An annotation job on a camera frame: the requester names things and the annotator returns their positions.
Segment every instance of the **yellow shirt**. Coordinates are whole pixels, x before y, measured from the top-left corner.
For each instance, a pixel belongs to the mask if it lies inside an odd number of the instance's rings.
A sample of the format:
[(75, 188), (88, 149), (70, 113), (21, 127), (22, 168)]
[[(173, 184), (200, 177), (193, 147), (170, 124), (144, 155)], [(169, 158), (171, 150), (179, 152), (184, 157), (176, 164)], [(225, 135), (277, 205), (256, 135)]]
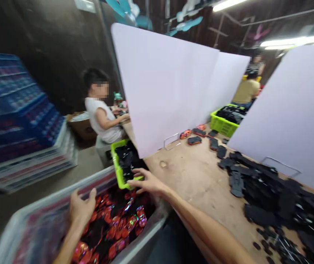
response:
[(239, 104), (249, 103), (258, 94), (260, 87), (259, 82), (255, 80), (242, 81), (232, 101)]

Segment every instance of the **hand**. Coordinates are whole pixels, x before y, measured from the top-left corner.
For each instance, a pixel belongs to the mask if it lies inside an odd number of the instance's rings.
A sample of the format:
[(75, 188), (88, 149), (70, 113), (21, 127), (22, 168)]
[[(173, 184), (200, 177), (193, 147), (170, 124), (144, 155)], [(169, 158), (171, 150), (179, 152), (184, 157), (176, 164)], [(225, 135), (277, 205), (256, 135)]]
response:
[(78, 190), (76, 189), (70, 196), (70, 218), (72, 224), (85, 227), (95, 210), (97, 190), (93, 188), (86, 200), (81, 199), (82, 195), (77, 194)]
[(130, 114), (123, 114), (119, 116), (120, 121), (128, 120), (130, 119)]
[(144, 176), (143, 181), (139, 180), (128, 180), (128, 184), (130, 186), (139, 187), (136, 193), (140, 194), (144, 191), (149, 193), (153, 193), (157, 196), (162, 195), (168, 187), (162, 183), (156, 176), (154, 176), (150, 171), (145, 169), (133, 169), (132, 172), (134, 173), (134, 177)]
[(123, 111), (123, 109), (121, 109), (121, 108), (115, 109), (115, 110), (112, 111), (112, 113), (113, 113), (114, 115), (119, 115), (119, 114), (120, 114), (120, 111)]

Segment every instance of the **green plastic basket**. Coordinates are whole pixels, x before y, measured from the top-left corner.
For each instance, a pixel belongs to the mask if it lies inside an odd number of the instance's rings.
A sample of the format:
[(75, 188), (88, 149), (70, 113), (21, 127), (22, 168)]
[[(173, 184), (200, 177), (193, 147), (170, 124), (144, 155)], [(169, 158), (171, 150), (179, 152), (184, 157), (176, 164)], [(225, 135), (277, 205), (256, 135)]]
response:
[(226, 120), (222, 117), (216, 116), (217, 112), (220, 109), (211, 113), (212, 120), (211, 120), (210, 128), (217, 130), (220, 134), (231, 138), (231, 136), (234, 134), (236, 129), (239, 127), (239, 125), (232, 123), (232, 122), (229, 122), (228, 120)]
[[(123, 169), (119, 165), (119, 156), (115, 152), (115, 149), (117, 147), (125, 146), (129, 142), (129, 139), (123, 139), (118, 142), (112, 143), (110, 148), (112, 152), (112, 158), (113, 158), (113, 164), (115, 167), (115, 175), (117, 176), (118, 186), (120, 189), (129, 189), (132, 190), (135, 187), (131, 187), (129, 184), (125, 182), (124, 176), (123, 176)], [(136, 177), (134, 180), (142, 180), (143, 176)]]

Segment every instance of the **finger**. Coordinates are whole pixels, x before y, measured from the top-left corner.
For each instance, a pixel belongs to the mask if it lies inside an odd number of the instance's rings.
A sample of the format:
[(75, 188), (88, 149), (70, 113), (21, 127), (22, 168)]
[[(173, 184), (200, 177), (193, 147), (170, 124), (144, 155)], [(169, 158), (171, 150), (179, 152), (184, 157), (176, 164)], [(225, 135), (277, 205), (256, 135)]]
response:
[(143, 176), (146, 176), (148, 174), (148, 170), (145, 170), (143, 168), (133, 169), (133, 173), (141, 173)]
[(71, 194), (71, 198), (75, 199), (77, 197), (77, 192), (79, 191), (79, 188), (77, 188), (73, 193)]
[(90, 192), (89, 200), (96, 202), (96, 195), (97, 195), (97, 190), (96, 188), (93, 188)]
[(133, 187), (140, 187), (140, 188), (142, 188), (142, 184), (143, 184), (142, 181), (138, 181), (138, 180), (128, 180), (127, 183), (128, 183), (130, 186), (133, 186)]
[(141, 193), (143, 193), (143, 192), (145, 192), (145, 191), (146, 191), (145, 189), (141, 188), (141, 189), (139, 189), (139, 190), (136, 191), (136, 194), (141, 194)]
[(134, 174), (134, 177), (140, 177), (140, 176), (143, 176), (140, 172)]

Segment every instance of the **white partition board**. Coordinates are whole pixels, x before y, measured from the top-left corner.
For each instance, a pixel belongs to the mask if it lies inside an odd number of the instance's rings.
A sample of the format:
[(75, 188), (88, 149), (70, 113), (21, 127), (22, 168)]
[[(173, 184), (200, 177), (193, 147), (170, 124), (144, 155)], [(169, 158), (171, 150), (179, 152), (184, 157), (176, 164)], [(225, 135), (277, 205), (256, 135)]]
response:
[(249, 62), (250, 57), (247, 56), (219, 53), (200, 108), (200, 123), (205, 123), (210, 113), (231, 102)]
[(199, 124), (219, 50), (118, 23), (111, 31), (138, 154), (145, 158)]
[(228, 146), (314, 188), (314, 45), (285, 55)]

